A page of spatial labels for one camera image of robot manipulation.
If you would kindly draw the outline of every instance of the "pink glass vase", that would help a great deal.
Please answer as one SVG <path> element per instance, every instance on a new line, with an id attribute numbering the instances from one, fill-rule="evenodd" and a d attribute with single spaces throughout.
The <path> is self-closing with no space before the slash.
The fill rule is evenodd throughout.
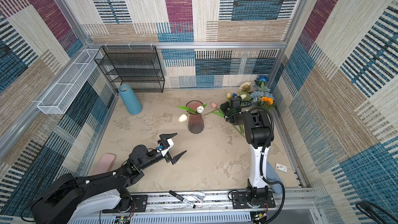
<path id="1" fill-rule="evenodd" d="M 203 103 L 200 101 L 190 101 L 187 103 L 186 107 L 196 110 L 197 107 L 202 106 Z M 203 122 L 203 117 L 201 113 L 189 114 L 188 120 L 188 130 L 194 134 L 201 133 L 205 128 L 205 123 Z"/>

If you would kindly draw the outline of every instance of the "marker pen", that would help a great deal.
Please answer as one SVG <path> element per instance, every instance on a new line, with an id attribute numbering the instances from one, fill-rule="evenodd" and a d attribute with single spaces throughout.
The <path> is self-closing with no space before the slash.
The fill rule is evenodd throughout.
<path id="1" fill-rule="evenodd" d="M 169 193 L 170 193 L 172 196 L 176 197 L 178 200 L 180 200 L 180 201 L 182 201 L 183 203 L 185 203 L 186 205 L 188 205 L 188 206 L 190 206 L 190 207 L 192 207 L 192 208 L 196 208 L 196 205 L 195 205 L 195 204 L 193 204 L 192 202 L 188 201 L 188 200 L 185 199 L 184 197 L 178 195 L 176 192 L 170 190 Z"/>

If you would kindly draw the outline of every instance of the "green stem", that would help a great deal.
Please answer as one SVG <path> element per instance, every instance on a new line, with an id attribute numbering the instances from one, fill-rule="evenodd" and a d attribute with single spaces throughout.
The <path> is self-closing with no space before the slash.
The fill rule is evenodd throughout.
<path id="1" fill-rule="evenodd" d="M 243 136 L 243 134 L 236 128 L 236 126 L 232 125 L 238 132 L 240 135 L 242 135 L 242 137 L 246 138 L 245 136 Z"/>
<path id="2" fill-rule="evenodd" d="M 204 114 L 203 116 L 206 116 L 207 114 L 212 113 L 212 112 L 217 111 L 217 110 L 218 110 L 218 108 L 214 109 L 214 110 L 211 111 L 211 112 L 208 112 L 208 113 Z"/>

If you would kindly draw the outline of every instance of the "white mesh basket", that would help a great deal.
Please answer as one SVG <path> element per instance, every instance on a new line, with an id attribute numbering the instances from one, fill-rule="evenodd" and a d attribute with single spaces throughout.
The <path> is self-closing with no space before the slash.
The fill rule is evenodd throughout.
<path id="1" fill-rule="evenodd" d="M 64 114 L 97 64 L 98 49 L 85 49 L 37 105 L 44 114 Z"/>

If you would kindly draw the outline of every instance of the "white card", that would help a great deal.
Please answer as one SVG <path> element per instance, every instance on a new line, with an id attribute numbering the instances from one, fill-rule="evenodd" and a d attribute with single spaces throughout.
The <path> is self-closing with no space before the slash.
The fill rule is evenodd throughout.
<path id="1" fill-rule="evenodd" d="M 276 163 L 276 168 L 277 168 L 278 170 L 283 171 L 283 172 L 287 172 L 287 166 L 285 166 L 285 165 Z"/>

